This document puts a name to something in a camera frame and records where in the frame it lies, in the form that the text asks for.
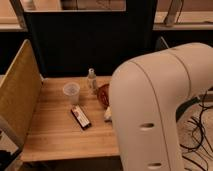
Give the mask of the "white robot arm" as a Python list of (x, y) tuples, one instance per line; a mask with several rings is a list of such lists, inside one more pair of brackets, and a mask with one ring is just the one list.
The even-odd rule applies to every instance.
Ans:
[(184, 171), (176, 110), (213, 87), (213, 47), (141, 55), (113, 73), (109, 103), (124, 171)]

